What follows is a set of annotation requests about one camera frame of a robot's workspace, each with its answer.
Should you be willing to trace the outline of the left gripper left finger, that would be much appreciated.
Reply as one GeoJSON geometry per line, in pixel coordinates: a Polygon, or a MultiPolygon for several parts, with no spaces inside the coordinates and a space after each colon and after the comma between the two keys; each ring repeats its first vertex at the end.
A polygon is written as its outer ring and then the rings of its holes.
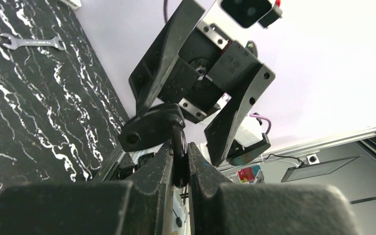
{"type": "Polygon", "coordinates": [[[13,186],[0,195],[0,235],[169,235],[169,142],[122,181],[13,186]]]}

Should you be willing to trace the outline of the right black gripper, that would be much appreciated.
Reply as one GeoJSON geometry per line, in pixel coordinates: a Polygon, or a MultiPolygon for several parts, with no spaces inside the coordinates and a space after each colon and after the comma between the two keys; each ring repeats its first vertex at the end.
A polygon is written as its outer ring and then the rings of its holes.
{"type": "Polygon", "coordinates": [[[238,138],[241,123],[275,79],[246,37],[254,24],[277,19],[270,0],[217,0],[206,11],[182,1],[129,77],[136,116],[129,127],[129,151],[170,137],[168,118],[208,121],[204,130],[211,163],[245,165],[270,147],[238,138]]]}

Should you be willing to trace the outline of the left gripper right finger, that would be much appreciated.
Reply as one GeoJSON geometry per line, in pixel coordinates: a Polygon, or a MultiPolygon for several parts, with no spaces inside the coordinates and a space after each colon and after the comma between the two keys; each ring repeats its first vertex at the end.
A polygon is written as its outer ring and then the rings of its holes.
{"type": "Polygon", "coordinates": [[[194,235],[358,235],[343,193],[329,185],[235,184],[188,144],[194,235]]]}

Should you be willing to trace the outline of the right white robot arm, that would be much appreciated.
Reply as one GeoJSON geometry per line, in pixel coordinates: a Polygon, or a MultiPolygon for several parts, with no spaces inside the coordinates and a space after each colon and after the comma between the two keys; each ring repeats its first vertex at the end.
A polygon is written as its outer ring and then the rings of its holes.
{"type": "Polygon", "coordinates": [[[282,16],[273,0],[217,0],[205,10],[182,1],[129,77],[136,113],[156,99],[186,120],[205,125],[209,158],[244,165],[270,147],[260,117],[250,110],[275,79],[248,40],[251,27],[282,16]]]}

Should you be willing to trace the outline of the silver open-end wrench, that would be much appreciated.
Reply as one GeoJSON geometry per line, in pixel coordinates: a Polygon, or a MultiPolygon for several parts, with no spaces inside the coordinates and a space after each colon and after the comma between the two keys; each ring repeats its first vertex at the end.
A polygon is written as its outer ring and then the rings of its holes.
{"type": "Polygon", "coordinates": [[[65,47],[61,44],[61,40],[56,36],[52,39],[21,39],[9,33],[0,34],[1,37],[7,38],[10,43],[2,44],[5,48],[16,50],[19,47],[53,47],[57,50],[64,51],[65,47]]]}

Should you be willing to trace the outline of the white small box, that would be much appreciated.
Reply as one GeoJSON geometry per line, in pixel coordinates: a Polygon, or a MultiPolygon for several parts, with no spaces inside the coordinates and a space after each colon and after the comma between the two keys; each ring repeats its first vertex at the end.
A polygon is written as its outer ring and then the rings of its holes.
{"type": "Polygon", "coordinates": [[[60,0],[64,4],[66,4],[68,7],[70,7],[73,10],[76,10],[82,6],[81,0],[60,0]]]}

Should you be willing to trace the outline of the flat dark monitor panel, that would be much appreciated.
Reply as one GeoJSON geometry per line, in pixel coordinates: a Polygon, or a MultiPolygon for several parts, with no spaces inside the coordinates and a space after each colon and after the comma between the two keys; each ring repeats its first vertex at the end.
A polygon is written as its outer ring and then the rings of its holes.
{"type": "Polygon", "coordinates": [[[297,181],[317,176],[332,174],[345,165],[359,159],[361,156],[346,157],[318,164],[304,164],[300,166],[290,167],[286,170],[281,179],[281,183],[297,181]]]}

